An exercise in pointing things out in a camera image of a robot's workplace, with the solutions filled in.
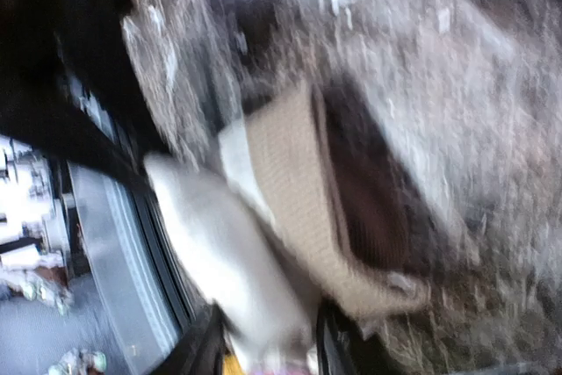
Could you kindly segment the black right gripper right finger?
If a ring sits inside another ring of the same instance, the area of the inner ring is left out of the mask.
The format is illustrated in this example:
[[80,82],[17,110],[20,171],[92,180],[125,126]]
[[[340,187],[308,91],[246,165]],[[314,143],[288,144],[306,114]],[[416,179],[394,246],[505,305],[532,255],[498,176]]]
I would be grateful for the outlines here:
[[323,299],[316,322],[319,374],[394,374],[395,364],[377,335],[364,340],[336,303]]

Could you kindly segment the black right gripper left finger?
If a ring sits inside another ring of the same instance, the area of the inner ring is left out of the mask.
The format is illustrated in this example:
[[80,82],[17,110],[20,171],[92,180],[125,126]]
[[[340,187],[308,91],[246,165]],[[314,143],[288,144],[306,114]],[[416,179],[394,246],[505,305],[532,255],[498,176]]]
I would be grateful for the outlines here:
[[153,375],[221,375],[225,356],[223,313],[207,304]]

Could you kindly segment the brown and white sock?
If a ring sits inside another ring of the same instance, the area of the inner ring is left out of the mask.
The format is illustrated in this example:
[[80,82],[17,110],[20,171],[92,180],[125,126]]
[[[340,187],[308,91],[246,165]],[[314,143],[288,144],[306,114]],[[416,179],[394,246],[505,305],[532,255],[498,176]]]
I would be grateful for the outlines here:
[[300,82],[223,129],[212,169],[145,158],[170,243],[232,350],[303,350],[318,364],[323,299],[364,340],[362,323],[428,305],[391,151],[373,122],[360,151],[344,137],[365,114],[350,78]]

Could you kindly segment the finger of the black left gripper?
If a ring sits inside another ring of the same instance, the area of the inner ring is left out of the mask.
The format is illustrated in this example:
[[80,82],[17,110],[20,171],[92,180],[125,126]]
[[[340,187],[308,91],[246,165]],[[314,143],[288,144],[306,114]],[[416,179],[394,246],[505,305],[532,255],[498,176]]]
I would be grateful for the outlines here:
[[127,51],[132,0],[1,0],[1,133],[150,194],[168,147]]

